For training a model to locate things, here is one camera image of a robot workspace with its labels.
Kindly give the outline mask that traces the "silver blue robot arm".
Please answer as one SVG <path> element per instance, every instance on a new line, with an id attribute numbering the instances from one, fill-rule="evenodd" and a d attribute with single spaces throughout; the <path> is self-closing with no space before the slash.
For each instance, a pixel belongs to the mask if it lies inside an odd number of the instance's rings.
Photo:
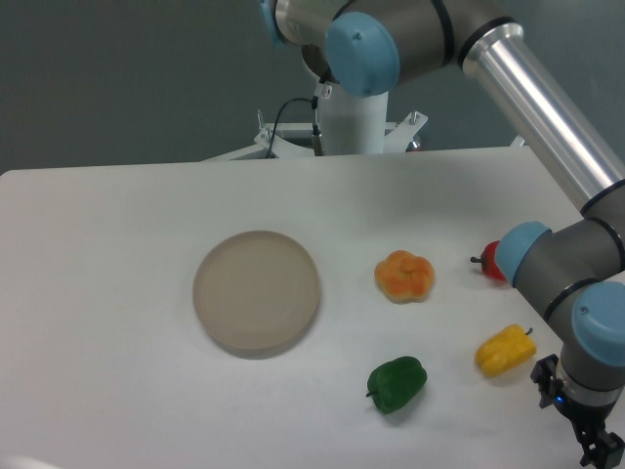
<path id="1" fill-rule="evenodd" d="M 624 164 L 527 49 L 522 27 L 489 1 L 264 1 L 277 44 L 309 47 L 322 73 L 370 98 L 457 64 L 478 81 L 579 210 L 560 231 L 505 234 L 495 262 L 562 340 L 531 378 L 582 446 L 582 465 L 617 466 L 624 442 L 605 422 L 624 389 Z"/>

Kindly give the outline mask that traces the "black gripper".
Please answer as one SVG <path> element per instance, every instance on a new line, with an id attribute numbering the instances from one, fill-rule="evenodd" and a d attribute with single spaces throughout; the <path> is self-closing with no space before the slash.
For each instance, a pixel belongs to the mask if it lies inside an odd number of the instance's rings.
<path id="1" fill-rule="evenodd" d="M 609 391 L 586 388 L 565 371 L 554 354 L 534 365 L 530 379 L 537 386 L 539 406 L 553 405 L 570 421 L 583 449 L 582 467 L 612 469 L 621 463 L 624 440 L 616 433 L 608 433 L 605 421 L 620 398 L 623 386 Z"/>

